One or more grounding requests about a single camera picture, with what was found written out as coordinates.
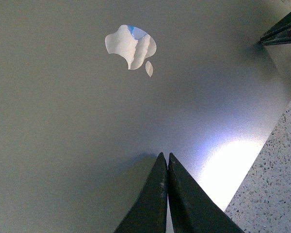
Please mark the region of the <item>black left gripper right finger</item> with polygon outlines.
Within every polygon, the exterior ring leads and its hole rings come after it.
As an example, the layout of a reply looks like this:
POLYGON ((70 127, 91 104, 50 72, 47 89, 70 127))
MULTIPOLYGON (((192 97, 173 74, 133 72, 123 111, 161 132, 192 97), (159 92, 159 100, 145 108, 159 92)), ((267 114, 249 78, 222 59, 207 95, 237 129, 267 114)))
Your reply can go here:
POLYGON ((176 233, 242 233, 205 193, 185 167, 169 154, 168 198, 176 233))

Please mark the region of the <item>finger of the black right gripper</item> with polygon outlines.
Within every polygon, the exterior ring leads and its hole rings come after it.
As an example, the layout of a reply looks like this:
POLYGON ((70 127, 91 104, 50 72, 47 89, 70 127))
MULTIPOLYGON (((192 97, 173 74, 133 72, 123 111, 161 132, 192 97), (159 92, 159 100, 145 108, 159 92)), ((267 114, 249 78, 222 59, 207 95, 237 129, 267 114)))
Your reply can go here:
POLYGON ((291 12, 283 17, 278 23, 272 26, 267 32, 265 32, 260 38, 265 39, 271 35, 275 35, 284 29, 291 27, 291 12))
POLYGON ((263 45, 291 44, 291 27, 261 40, 263 45))

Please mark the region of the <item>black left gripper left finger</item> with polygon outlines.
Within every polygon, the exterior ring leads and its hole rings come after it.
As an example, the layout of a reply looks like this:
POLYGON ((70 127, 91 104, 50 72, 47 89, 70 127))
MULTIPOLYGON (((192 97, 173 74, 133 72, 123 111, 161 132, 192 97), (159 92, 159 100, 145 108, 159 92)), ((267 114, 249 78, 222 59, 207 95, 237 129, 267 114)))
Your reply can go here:
POLYGON ((161 152, 139 197, 115 229, 116 233, 166 232, 168 170, 161 152))

